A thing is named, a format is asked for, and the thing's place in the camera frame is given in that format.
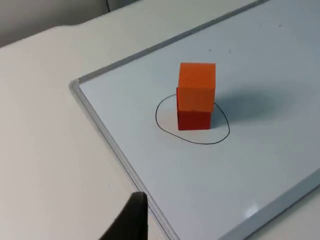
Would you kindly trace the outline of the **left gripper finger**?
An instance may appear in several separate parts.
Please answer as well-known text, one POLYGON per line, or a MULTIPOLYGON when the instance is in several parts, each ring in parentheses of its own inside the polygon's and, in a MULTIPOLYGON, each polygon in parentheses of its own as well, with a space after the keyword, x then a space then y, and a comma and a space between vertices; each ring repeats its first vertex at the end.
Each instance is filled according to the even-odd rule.
POLYGON ((120 214, 100 237, 102 240, 147 240, 148 197, 144 192, 134 192, 120 214))

